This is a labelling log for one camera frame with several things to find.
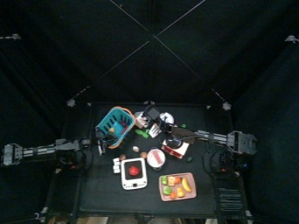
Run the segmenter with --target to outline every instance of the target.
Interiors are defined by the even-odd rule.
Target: black table surface
[[[122,106],[133,111],[143,111],[146,106],[138,104],[107,105],[93,103],[77,105],[70,110],[65,128],[69,139],[89,136],[103,120],[109,111]],[[227,135],[231,132],[230,114],[219,106],[207,108],[201,105],[157,105],[161,112],[174,116],[175,124],[186,124],[189,130],[206,130]],[[215,217],[215,194],[213,179],[203,167],[203,154],[210,144],[197,140],[191,144],[182,159],[166,154],[166,162],[161,171],[155,171],[146,163],[147,187],[126,190],[122,186],[122,175],[114,173],[114,158],[126,154],[127,158],[139,158],[141,152],[133,151],[138,146],[141,151],[149,152],[153,147],[162,148],[157,138],[143,138],[135,132],[135,126],[114,150],[99,155],[94,148],[93,167],[86,174],[81,189],[79,214],[82,215],[137,215],[151,214],[155,217]],[[159,192],[159,177],[169,174],[191,172],[197,185],[197,197],[175,201],[163,201]]]

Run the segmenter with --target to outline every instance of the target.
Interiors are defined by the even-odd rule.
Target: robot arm
[[[66,139],[58,139],[55,144],[47,146],[39,146],[32,148],[24,148],[18,143],[10,143],[2,149],[0,166],[7,167],[18,165],[22,160],[27,158],[36,158],[46,154],[53,154],[57,151],[79,151],[90,145],[90,140],[77,140],[74,142]]]
[[[229,147],[231,152],[239,154],[254,155],[257,151],[258,139],[251,134],[245,134],[241,131],[234,130],[226,136],[221,134],[213,134],[207,131],[198,130],[195,134],[201,140],[213,141],[215,144]]]

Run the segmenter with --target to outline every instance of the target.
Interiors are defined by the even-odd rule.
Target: banana
[[[182,178],[182,186],[183,186],[183,189],[186,190],[186,192],[190,193],[193,191],[193,188],[190,186],[187,178]]]

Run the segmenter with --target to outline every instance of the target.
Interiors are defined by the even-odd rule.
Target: black fabric backdrop
[[[285,39],[298,34],[298,6],[295,0],[2,1],[0,37],[23,39],[0,38],[0,144],[53,143],[74,97],[202,104],[225,98],[237,129],[259,139],[247,175],[253,212],[297,223],[299,49]],[[2,218],[42,210],[50,180],[24,187],[15,179],[47,177],[50,168],[0,171]]]

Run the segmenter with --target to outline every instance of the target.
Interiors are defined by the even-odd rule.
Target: teal basket
[[[117,142],[109,146],[110,149],[115,149],[121,145],[135,123],[135,116],[127,108],[114,107],[109,111],[107,116],[97,128],[101,129],[105,134],[110,132],[117,137]]]

